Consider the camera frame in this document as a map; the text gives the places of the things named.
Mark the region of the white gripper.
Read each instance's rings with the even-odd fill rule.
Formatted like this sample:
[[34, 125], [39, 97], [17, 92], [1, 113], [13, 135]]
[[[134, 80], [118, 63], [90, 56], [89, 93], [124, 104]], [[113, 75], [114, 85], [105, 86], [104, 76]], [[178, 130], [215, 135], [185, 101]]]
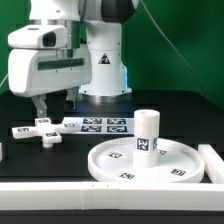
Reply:
[[85, 45], [76, 49], [72, 58], [59, 58], [56, 50], [14, 49], [9, 55], [8, 76], [10, 90], [32, 97], [37, 117], [44, 118], [46, 93], [68, 89], [66, 101], [75, 108], [77, 86], [89, 84], [92, 78], [90, 53]]

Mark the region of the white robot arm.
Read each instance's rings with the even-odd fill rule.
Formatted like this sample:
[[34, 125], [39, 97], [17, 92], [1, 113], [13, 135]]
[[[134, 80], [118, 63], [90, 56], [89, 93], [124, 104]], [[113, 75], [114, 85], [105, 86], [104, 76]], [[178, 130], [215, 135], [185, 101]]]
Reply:
[[47, 115], [45, 97], [65, 90], [94, 102], [131, 92], [121, 60], [122, 24], [139, 0], [30, 0], [31, 23], [8, 36], [10, 90]]

